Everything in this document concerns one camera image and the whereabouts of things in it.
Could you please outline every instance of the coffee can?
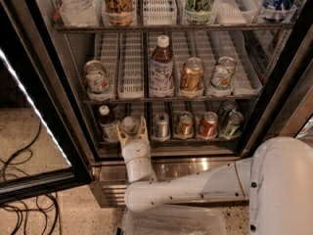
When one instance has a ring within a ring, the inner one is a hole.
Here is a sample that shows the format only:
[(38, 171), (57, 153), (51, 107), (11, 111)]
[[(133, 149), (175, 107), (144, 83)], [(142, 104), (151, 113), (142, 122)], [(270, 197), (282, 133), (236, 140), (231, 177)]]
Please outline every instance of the coffee can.
[(236, 109), (237, 109), (237, 102), (235, 100), (225, 100), (225, 101), (223, 101), (220, 104), (219, 109), (217, 111), (219, 124), (222, 125), (223, 121), (227, 118), (227, 116), (231, 112), (235, 112)]
[(231, 57), (221, 57), (214, 67), (210, 85), (218, 90), (229, 89), (232, 78), (236, 73), (236, 61)]
[(168, 135), (168, 114), (156, 114), (156, 137), (167, 137)]
[(182, 136), (188, 136), (193, 132), (194, 118), (190, 112), (182, 112), (178, 116), (176, 124), (176, 133)]
[(216, 127), (218, 123), (218, 116), (213, 112), (205, 113), (200, 121), (198, 127), (198, 135), (203, 137), (210, 137), (216, 135)]
[(201, 90), (204, 63), (200, 58), (189, 58), (183, 65), (180, 89), (188, 92)]
[(91, 93), (102, 94), (110, 91), (107, 70), (98, 60), (91, 60), (84, 66), (85, 75), (83, 81), (87, 83)]
[(231, 139), (232, 137), (238, 134), (238, 130), (244, 121), (244, 117), (239, 112), (231, 112), (225, 120), (223, 127), (221, 129), (221, 133), (225, 138)]

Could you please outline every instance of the beverage can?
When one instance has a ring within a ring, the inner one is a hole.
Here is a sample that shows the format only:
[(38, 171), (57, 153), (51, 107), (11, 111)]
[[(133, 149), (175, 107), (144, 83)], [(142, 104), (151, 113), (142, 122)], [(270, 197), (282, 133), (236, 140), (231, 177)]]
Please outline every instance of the beverage can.
[(180, 89), (195, 92), (201, 89), (204, 63), (200, 58), (189, 58), (183, 65), (180, 78)]
[(231, 57), (221, 57), (214, 67), (210, 85), (218, 90), (227, 90), (236, 73), (236, 61)]
[(178, 116), (176, 124), (176, 133), (182, 136), (188, 136), (193, 132), (194, 118), (190, 112), (182, 112)]
[(286, 11), (291, 9), (294, 0), (263, 0), (259, 15), (268, 22), (281, 22)]
[(244, 121), (244, 117), (239, 112), (231, 112), (228, 118), (224, 121), (221, 128), (221, 133), (226, 139), (230, 139), (238, 134), (238, 129), (241, 123)]
[(200, 121), (198, 127), (198, 135), (210, 137), (216, 135), (216, 127), (218, 123), (218, 116), (213, 112), (205, 113)]
[(129, 25), (133, 22), (133, 0), (105, 0), (109, 22), (113, 25)]
[(117, 142), (117, 121), (113, 111), (106, 105), (99, 108), (99, 124), (103, 130), (103, 138), (108, 142)]
[(237, 109), (237, 102), (235, 100), (226, 100), (220, 104), (219, 109), (217, 111), (218, 122), (219, 122), (220, 126), (222, 126), (222, 124), (223, 124), (224, 120), (227, 118), (227, 116), (231, 112), (235, 112), (236, 109)]
[(94, 94), (103, 94), (110, 91), (107, 70), (100, 61), (92, 60), (85, 64), (84, 80)]
[(168, 135), (168, 114), (156, 114), (156, 137), (167, 137)]
[(205, 24), (209, 21), (209, 12), (214, 0), (186, 0), (187, 21), (191, 24)]

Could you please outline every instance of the plastic bottle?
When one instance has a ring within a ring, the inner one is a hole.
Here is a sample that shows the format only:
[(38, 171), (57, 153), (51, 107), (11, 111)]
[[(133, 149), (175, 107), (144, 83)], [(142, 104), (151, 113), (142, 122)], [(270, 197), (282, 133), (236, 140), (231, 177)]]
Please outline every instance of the plastic bottle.
[(106, 105), (99, 108), (99, 124), (103, 129), (103, 138), (105, 141), (113, 143), (118, 141), (115, 114)]
[(160, 35), (157, 38), (157, 47), (150, 56), (151, 90), (166, 92), (173, 87), (173, 56), (168, 36)]

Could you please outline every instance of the floor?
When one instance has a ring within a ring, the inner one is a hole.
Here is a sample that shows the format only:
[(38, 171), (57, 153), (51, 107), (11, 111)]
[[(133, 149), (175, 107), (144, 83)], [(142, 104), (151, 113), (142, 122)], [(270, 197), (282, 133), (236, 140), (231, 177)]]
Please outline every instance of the floor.
[[(0, 140), (2, 144), (0, 159), (7, 160), (13, 152), (29, 143), (36, 135), (38, 126), (39, 119), (31, 109), (0, 110)], [(41, 128), (31, 150), (32, 158), (24, 164), (16, 165), (19, 170), (13, 168), (8, 170), (7, 180), (15, 176), (22, 176), (23, 173), (35, 174), (67, 167), (66, 160), (44, 127)], [(28, 157), (28, 154), (23, 154), (17, 160), (22, 162)], [(15, 234), (49, 234), (54, 221), (55, 209), (46, 212), (47, 228), (43, 232), (46, 222), (45, 214), (36, 211), (38, 210), (36, 202), (42, 210), (49, 208), (52, 204), (52, 201), (45, 196), (24, 200), (31, 211), (28, 212), (26, 228), (24, 228), (25, 212), (22, 213), (21, 227)], [(24, 205), (20, 202), (9, 205), (24, 209)], [(88, 186), (59, 192), (58, 205), (62, 232), (60, 223), (57, 222), (56, 228), (51, 234), (113, 235), (116, 234), (117, 227), (121, 227), (124, 215), (124, 208), (101, 209)], [(207, 204), (202, 207), (222, 212), (229, 235), (246, 235), (248, 233), (247, 203)], [(16, 212), (0, 209), (0, 234), (12, 234), (18, 221)]]

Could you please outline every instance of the black cable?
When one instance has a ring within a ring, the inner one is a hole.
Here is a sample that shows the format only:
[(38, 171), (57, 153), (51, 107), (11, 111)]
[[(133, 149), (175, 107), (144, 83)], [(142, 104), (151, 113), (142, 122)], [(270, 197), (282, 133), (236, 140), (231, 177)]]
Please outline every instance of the black cable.
[[(24, 174), (25, 176), (28, 176), (28, 173), (26, 173), (25, 171), (21, 170), (20, 168), (17, 168), (13, 165), (22, 165), (26, 162), (28, 162), (32, 156), (33, 156), (33, 152), (29, 149), (29, 147), (37, 140), (39, 134), (41, 131), (41, 122), (39, 123), (38, 126), (38, 131), (34, 137), (34, 139), (27, 144), (25, 147), (17, 150), (13, 155), (10, 156), (9, 159), (7, 159), (6, 161), (3, 161), (0, 159), (0, 163), (3, 164), (2, 168), (0, 169), (0, 177), (3, 178), (4, 181), (7, 180), (8, 176), (14, 177), (14, 178), (18, 178), (15, 174), (13, 174), (12, 172), (8, 172), (8, 170), (16, 170), (21, 174)], [(29, 153), (29, 156), (24, 159), (22, 162), (18, 162), (18, 163), (13, 163), (13, 160), (20, 156), (22, 153)], [(36, 197), (36, 206), (37, 209), (30, 209), (27, 204), (23, 201), (19, 201), (22, 205), (23, 205), (23, 209), (12, 206), (12, 205), (2, 205), (0, 206), (0, 208), (2, 208), (3, 210), (7, 211), (7, 212), (14, 212), (17, 214), (18, 220), (16, 223), (16, 227), (14, 228), (14, 230), (12, 231), (11, 235), (16, 234), (20, 228), (22, 227), (22, 222), (24, 221), (24, 225), (23, 225), (23, 234), (26, 235), (26, 228), (27, 228), (27, 222), (28, 222), (28, 215), (30, 212), (39, 212), (42, 213), (45, 217), (45, 225), (44, 225), (44, 229), (42, 231), (42, 235), (45, 234), (45, 232), (47, 231), (48, 228), (48, 214), (47, 212), (51, 212), (52, 210), (55, 210), (55, 215), (54, 215), (54, 219), (53, 219), (53, 223), (51, 226), (51, 229), (48, 231), (48, 234), (52, 234), (56, 228), (57, 222), (59, 222), (59, 231), (60, 234), (62, 234), (62, 221), (61, 221), (61, 214), (60, 214), (60, 208), (59, 208), (59, 204), (58, 204), (58, 194), (56, 193), (56, 197), (54, 197), (52, 194), (46, 194), (43, 195), (45, 197), (47, 197), (48, 199), (51, 200), (52, 204), (47, 207), (47, 208), (42, 208), (39, 206), (39, 198), (40, 196)]]

